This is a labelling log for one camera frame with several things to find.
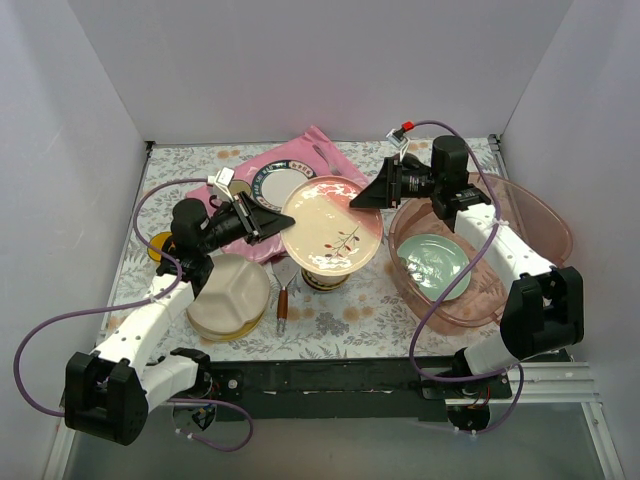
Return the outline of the pink cream branch plate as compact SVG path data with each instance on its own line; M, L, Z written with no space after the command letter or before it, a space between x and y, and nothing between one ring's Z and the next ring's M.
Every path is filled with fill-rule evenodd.
M301 268L338 277L363 268L375 256L384 223L379 210L350 206L361 192L354 181L339 176L316 177L291 192L281 213L295 224L281 232L281 240Z

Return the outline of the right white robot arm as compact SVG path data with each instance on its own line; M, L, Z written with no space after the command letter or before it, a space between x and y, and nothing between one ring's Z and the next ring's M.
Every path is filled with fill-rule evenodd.
M390 141L397 154L385 158L351 207L384 209L404 199L429 199L437 218L476 252L452 282L458 284L486 261L508 292L497 333L456 353L443 374L423 369L418 374L453 384L460 395L471 398L486 389L489 378L521 361L580 343L585 330L581 274L554 265L512 230L486 176L480 186L470 182L467 165L477 159L467 142L457 135L440 136L432 143L429 164L423 164L409 154L405 129L392 131Z

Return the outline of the mint green flower plate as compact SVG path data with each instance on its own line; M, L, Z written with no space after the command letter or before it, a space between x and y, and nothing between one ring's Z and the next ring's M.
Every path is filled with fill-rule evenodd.
M430 301L437 300L469 264L467 254L458 244L436 234L409 237L397 248L397 255L412 281Z

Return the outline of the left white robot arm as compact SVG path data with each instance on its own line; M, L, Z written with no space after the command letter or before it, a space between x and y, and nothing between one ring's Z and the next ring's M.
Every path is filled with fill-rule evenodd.
M198 297L214 269L211 253L236 240L249 245L293 226L244 193L213 215L187 198L172 211L171 237L150 285L149 299L90 353L75 353L65 370L64 421L68 428L129 445L148 414L177 394L205 398L213 386L210 357L177 348L151 364L151 354L176 317Z

